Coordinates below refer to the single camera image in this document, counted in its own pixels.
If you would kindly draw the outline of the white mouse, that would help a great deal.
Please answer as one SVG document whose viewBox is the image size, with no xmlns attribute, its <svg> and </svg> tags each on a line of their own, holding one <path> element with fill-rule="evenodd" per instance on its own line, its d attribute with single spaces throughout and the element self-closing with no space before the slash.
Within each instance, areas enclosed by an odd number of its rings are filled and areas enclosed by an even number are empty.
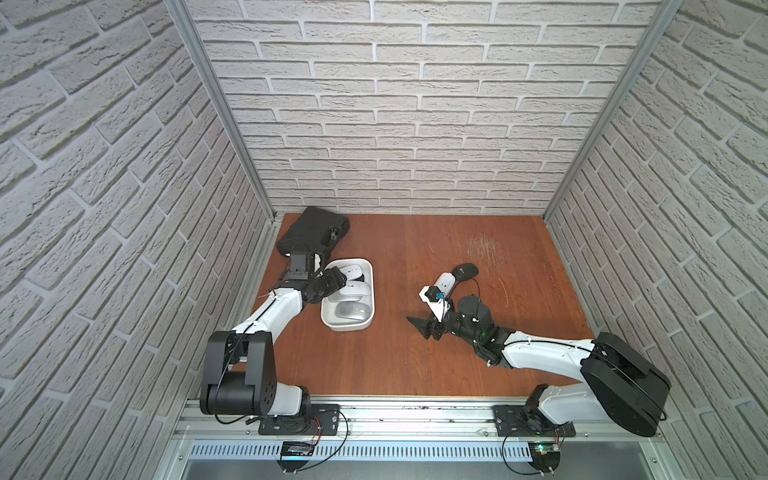
<svg viewBox="0 0 768 480">
<path fill-rule="evenodd" d="M 350 281 L 338 291 L 338 294 L 342 300 L 359 301 L 363 297 L 371 296 L 372 290 L 365 282 Z"/>
<path fill-rule="evenodd" d="M 365 274 L 360 265 L 344 265 L 339 267 L 339 271 L 346 277 L 346 281 L 365 281 Z"/>
<path fill-rule="evenodd" d="M 451 272 L 444 272 L 438 277 L 434 286 L 437 287 L 444 296 L 449 296 L 455 288 L 456 283 L 457 280 Z"/>
</svg>

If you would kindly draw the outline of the silver mouse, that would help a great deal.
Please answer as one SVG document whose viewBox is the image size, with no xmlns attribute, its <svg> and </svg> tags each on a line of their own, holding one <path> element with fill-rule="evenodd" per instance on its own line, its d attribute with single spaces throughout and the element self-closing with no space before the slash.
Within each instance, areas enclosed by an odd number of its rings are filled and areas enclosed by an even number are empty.
<svg viewBox="0 0 768 480">
<path fill-rule="evenodd" d="M 371 316 L 371 308 L 367 304 L 358 301 L 340 302 L 336 306 L 335 315 L 343 321 L 364 323 Z"/>
</svg>

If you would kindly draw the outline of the black mouse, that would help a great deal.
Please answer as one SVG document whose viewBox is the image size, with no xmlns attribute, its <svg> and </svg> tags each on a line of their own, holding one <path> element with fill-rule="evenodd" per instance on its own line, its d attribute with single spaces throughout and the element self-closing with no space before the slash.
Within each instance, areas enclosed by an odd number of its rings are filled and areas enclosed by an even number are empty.
<svg viewBox="0 0 768 480">
<path fill-rule="evenodd" d="M 451 272 L 457 283 L 474 279 L 479 274 L 478 267 L 473 263 L 457 265 Z"/>
</svg>

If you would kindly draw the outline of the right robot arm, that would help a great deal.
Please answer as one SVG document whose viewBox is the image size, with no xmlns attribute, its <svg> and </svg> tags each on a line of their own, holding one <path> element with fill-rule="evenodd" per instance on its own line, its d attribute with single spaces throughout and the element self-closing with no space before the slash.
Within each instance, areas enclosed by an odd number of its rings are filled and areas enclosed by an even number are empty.
<svg viewBox="0 0 768 480">
<path fill-rule="evenodd" d="M 496 325 L 490 309 L 475 295 L 458 303 L 443 294 L 424 301 L 429 316 L 408 319 L 424 338 L 453 335 L 490 367 L 572 379 L 564 387 L 540 384 L 528 396 L 518 417 L 534 434 L 573 422 L 611 421 L 632 434 L 653 437 L 667 418 L 669 378 L 615 334 L 603 332 L 583 340 L 535 336 Z"/>
</svg>

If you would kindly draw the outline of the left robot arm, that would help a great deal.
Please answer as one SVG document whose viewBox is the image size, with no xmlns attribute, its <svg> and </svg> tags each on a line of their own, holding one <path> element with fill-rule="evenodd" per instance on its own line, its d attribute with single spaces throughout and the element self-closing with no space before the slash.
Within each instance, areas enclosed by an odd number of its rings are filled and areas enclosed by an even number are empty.
<svg viewBox="0 0 768 480">
<path fill-rule="evenodd" d="M 333 267 L 306 281 L 285 281 L 244 322 L 213 332 L 204 355 L 201 412 L 217 418 L 306 417 L 308 390 L 278 381 L 275 340 L 306 305 L 321 302 L 356 277 Z"/>
</svg>

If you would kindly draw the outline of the white storage box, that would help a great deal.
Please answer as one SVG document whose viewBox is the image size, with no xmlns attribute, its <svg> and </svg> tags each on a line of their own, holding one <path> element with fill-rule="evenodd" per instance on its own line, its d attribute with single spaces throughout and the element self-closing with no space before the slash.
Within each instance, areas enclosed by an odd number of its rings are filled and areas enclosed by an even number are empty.
<svg viewBox="0 0 768 480">
<path fill-rule="evenodd" d="M 337 268 L 346 284 L 321 302 L 321 320 L 333 331 L 351 332 L 370 326 L 375 313 L 372 264 L 363 258 L 339 259 L 326 269 Z"/>
</svg>

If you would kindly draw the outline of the black carrying case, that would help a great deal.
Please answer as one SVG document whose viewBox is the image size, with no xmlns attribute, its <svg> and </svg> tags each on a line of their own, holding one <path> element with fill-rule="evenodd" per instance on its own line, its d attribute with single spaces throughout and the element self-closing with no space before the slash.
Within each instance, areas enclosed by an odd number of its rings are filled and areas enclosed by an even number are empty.
<svg viewBox="0 0 768 480">
<path fill-rule="evenodd" d="M 349 229 L 347 216 L 309 206 L 278 240 L 276 248 L 281 255 L 288 256 L 293 250 L 304 247 L 327 262 Z"/>
</svg>

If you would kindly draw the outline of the right controller board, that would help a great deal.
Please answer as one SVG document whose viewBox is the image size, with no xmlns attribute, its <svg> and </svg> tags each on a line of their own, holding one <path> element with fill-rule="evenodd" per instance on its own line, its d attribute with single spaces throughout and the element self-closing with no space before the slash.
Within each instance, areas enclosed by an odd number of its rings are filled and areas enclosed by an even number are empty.
<svg viewBox="0 0 768 480">
<path fill-rule="evenodd" d="M 560 447 L 555 443 L 528 443 L 531 461 L 529 464 L 540 472 L 553 472 L 561 462 Z"/>
</svg>

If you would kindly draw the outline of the controller board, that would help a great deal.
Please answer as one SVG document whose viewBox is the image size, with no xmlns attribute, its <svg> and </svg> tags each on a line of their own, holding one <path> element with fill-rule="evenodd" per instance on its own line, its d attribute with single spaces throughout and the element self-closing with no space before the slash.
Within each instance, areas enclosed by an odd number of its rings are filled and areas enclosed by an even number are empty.
<svg viewBox="0 0 768 480">
<path fill-rule="evenodd" d="M 281 445 L 280 457 L 312 457 L 315 446 L 309 442 L 284 441 Z"/>
<path fill-rule="evenodd" d="M 528 443 L 531 461 L 529 464 L 540 472 L 553 472 L 561 462 L 560 447 L 555 443 Z"/>
</svg>

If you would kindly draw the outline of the left controller board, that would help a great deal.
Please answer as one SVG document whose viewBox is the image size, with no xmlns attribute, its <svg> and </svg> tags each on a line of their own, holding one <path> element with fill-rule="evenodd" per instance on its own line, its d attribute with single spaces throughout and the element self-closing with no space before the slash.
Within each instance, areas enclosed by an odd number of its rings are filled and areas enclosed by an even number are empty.
<svg viewBox="0 0 768 480">
<path fill-rule="evenodd" d="M 309 442 L 284 441 L 281 445 L 280 457 L 312 457 L 315 446 Z"/>
</svg>

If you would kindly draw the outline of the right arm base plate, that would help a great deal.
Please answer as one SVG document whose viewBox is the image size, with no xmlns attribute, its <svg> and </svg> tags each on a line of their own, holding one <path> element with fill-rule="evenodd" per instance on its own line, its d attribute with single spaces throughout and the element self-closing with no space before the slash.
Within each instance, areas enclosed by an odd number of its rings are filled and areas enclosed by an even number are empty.
<svg viewBox="0 0 768 480">
<path fill-rule="evenodd" d="M 492 407 L 494 425 L 499 437 L 570 438 L 576 436 L 572 422 L 555 424 L 534 408 L 524 405 Z"/>
</svg>

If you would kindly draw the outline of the aluminium front rail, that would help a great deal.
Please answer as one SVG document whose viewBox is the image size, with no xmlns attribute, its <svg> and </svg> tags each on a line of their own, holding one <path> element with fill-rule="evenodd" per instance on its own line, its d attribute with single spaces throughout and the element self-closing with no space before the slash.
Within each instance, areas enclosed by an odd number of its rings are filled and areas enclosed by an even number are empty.
<svg viewBox="0 0 768 480">
<path fill-rule="evenodd" d="M 445 397 L 317 395 L 317 404 L 336 404 L 346 416 L 339 425 L 338 439 L 350 428 L 351 440 L 494 441 L 498 438 L 492 408 L 522 405 L 523 397 Z M 244 440 L 258 435 L 257 422 L 222 425 L 204 415 L 199 401 L 189 400 L 172 428 L 174 439 Z"/>
</svg>

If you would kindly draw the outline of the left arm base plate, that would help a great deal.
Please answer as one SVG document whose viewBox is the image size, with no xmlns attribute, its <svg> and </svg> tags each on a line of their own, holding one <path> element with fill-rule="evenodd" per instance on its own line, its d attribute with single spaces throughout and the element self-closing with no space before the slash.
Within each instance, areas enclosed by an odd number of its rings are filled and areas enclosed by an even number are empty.
<svg viewBox="0 0 768 480">
<path fill-rule="evenodd" d="M 269 416 L 260 421 L 261 436 L 335 436 L 340 420 L 338 404 L 313 404 L 296 416 Z"/>
</svg>

